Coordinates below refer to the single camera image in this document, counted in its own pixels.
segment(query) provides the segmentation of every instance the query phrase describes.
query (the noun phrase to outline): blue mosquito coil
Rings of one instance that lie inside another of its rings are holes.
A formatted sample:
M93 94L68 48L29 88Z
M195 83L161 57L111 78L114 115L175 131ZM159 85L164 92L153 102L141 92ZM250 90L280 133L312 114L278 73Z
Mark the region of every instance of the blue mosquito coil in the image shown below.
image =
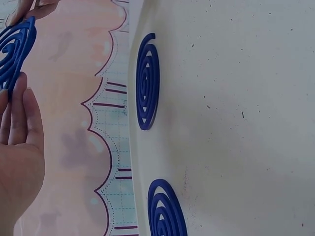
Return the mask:
M0 51L4 58L0 59L0 87L7 89L9 98L20 75L25 58L30 53L36 40L35 17L26 21L20 20L0 33Z
M165 193L156 193L158 187ZM163 179L154 180L149 187L148 216L151 236L187 236L184 215L176 194Z
M159 94L159 61L158 52L149 33L142 40L138 52L136 71L136 107L138 123L142 130L149 130L154 122L158 108Z

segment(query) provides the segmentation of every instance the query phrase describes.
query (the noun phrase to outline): purple line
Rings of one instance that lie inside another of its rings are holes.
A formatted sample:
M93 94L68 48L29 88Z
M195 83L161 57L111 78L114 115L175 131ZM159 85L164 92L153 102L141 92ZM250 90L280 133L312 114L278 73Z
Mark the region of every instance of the purple line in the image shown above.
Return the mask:
M118 83L114 83L114 82L107 82L109 85L116 85L116 86L119 86L119 87L124 87L124 88L127 88L126 85L122 85L122 84L118 84Z
M117 92L117 93L127 94L127 92L125 92L125 91L120 91L120 90L115 90L115 89L107 88L105 90L108 91L108 92Z
M93 103L94 106L103 106L103 107L117 107L117 108L125 108L124 105L115 105L115 104L109 104L109 103L99 103L95 102Z
M129 3L128 1L121 1L121 0L116 0L116 2Z
M131 230L131 229L138 229L138 226L119 226L115 227L115 230Z
M127 171L131 171L131 169L121 168L121 169L118 169L118 171L121 171L121 172L127 172Z
M115 179L132 179L132 177L131 176L127 176L127 177L122 176L122 177L115 177Z

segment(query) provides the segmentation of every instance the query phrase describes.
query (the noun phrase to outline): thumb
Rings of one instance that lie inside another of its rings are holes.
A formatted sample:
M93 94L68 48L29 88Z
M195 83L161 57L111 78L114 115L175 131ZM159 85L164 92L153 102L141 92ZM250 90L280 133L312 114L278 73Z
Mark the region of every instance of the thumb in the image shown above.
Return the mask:
M33 0L19 0L15 13L13 14L10 25L16 24L22 17L29 12L33 4Z
M37 147L44 153L44 131L39 105L31 88L24 91L23 105L28 125L26 143Z

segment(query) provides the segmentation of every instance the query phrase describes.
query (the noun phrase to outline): fingernail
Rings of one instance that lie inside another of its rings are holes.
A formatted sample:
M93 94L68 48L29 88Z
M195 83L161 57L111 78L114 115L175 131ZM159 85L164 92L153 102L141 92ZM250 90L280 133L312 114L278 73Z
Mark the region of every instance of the fingernail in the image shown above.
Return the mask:
M5 89L5 88L3 88L3 89L0 90L0 94L2 94L2 93L4 93L4 92L8 92L8 90Z
M12 14L9 15L9 17L8 17L9 26L13 25L13 22L12 22L13 16L15 16L15 13L12 13Z

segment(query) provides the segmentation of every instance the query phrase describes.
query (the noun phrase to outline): dotted line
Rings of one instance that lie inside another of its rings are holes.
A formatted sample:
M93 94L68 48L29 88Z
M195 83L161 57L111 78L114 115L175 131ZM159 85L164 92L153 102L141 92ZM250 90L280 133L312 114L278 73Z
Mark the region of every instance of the dotted line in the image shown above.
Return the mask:
M137 221L129 221L129 222L116 222L116 224L138 224Z
M106 193L106 195L133 195L133 193Z
M127 208L112 208L113 210L134 210L135 208L134 207L127 207Z

